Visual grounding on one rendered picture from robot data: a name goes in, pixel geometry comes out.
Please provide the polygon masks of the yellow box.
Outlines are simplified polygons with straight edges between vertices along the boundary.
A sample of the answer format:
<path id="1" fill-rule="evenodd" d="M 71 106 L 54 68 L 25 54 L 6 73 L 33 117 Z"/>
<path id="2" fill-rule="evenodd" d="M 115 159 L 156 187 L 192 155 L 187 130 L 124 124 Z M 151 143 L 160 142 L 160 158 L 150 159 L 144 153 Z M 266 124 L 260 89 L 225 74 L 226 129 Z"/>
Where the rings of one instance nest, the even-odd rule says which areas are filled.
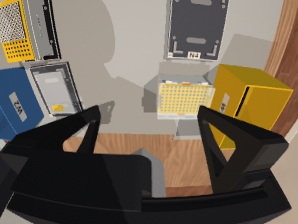
<path id="1" fill-rule="evenodd" d="M 213 86 L 211 109 L 267 130 L 271 130 L 293 92 L 261 69 L 225 64 L 219 64 Z M 247 86 L 250 89 L 235 116 Z M 233 140 L 209 125 L 221 150 L 236 148 Z"/>

